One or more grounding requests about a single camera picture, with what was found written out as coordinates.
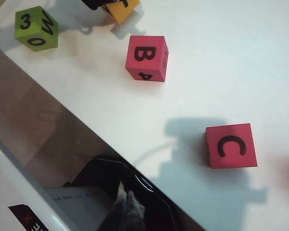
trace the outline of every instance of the number 3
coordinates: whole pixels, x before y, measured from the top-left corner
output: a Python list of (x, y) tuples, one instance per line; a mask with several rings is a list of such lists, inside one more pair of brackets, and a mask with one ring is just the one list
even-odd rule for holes
[(30, 22), (30, 15), (28, 13), (24, 14), (23, 16), (21, 16), (21, 19), (25, 19), (24, 20), (24, 23), (26, 23), (26, 25), (20, 25), (20, 28), (23, 29), (23, 30), (26, 30), (30, 27), (31, 25), (31, 22)]

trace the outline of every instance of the foam cube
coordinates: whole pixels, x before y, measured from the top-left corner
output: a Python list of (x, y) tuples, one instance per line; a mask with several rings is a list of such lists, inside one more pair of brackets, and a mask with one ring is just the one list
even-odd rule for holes
[(250, 124), (206, 128), (211, 168), (256, 167)]
[(41, 51), (58, 46), (58, 23), (40, 6), (15, 13), (15, 39)]
[(131, 36), (125, 68), (135, 80), (165, 82), (168, 48), (164, 36)]
[(117, 23), (122, 23), (139, 4), (139, 0), (122, 0), (101, 6)]

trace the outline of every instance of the red foam cube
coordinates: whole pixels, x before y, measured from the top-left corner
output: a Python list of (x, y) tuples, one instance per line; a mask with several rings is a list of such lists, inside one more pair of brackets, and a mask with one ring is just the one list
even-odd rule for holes
[(135, 80), (165, 82), (167, 61), (164, 36), (130, 37), (125, 68)]
[(206, 128), (211, 168), (256, 167), (250, 124)]

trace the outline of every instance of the dark floor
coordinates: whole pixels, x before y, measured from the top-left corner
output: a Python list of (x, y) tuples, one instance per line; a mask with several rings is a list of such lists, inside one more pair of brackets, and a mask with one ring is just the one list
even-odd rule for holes
[[(0, 51), (0, 139), (43, 188), (115, 152)], [(202, 230), (179, 208), (184, 230)]]

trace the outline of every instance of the yellow foam cube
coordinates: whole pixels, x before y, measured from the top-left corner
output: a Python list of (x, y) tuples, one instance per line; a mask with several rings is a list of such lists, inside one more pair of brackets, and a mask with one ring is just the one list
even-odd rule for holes
[(139, 0), (127, 0), (127, 3), (127, 7), (124, 6), (122, 1), (118, 1), (103, 5), (101, 8), (103, 11), (114, 17), (117, 23), (122, 23), (140, 2)]

